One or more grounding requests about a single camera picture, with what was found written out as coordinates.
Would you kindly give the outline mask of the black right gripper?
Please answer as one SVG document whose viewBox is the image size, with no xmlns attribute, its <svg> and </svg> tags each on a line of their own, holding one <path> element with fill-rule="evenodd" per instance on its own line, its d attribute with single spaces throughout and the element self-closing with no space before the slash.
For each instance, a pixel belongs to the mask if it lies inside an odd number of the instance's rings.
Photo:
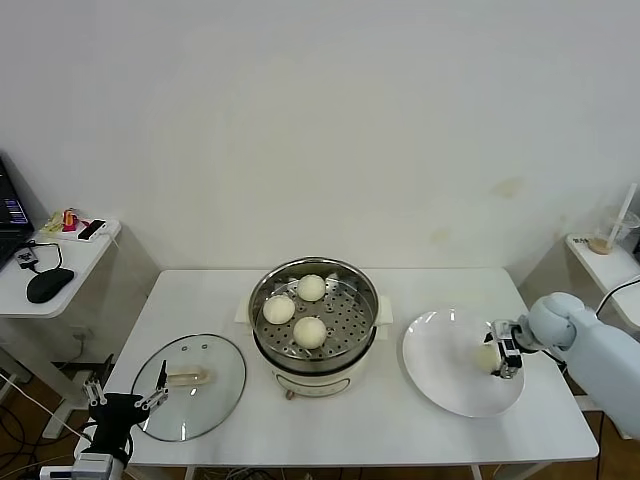
<svg viewBox="0 0 640 480">
<path fill-rule="evenodd" d="M 483 340 L 484 344 L 494 342 L 496 339 L 495 334 L 489 331 Z M 513 326 L 513 340 L 518 350 L 525 354 L 535 354 L 540 350 L 540 343 L 532 333 L 528 316 L 521 315 Z M 495 377 L 502 379 L 512 379 L 520 371 L 523 366 L 521 356 L 508 356 L 500 360 L 498 366 L 491 371 L 491 374 Z"/>
</svg>

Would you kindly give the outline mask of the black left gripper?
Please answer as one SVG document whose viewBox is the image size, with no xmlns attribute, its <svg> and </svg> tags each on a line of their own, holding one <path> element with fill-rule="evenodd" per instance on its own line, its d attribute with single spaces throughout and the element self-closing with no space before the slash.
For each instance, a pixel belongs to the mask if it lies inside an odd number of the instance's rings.
<svg viewBox="0 0 640 480">
<path fill-rule="evenodd" d="M 138 394 L 107 393 L 105 386 L 112 369 L 113 354 L 92 371 L 83 384 L 91 418 L 96 423 L 88 453 L 107 454 L 126 467 L 133 452 L 131 428 L 148 419 L 148 411 L 159 407 L 167 398 L 166 361 L 162 366 L 153 393 L 146 397 Z"/>
</svg>

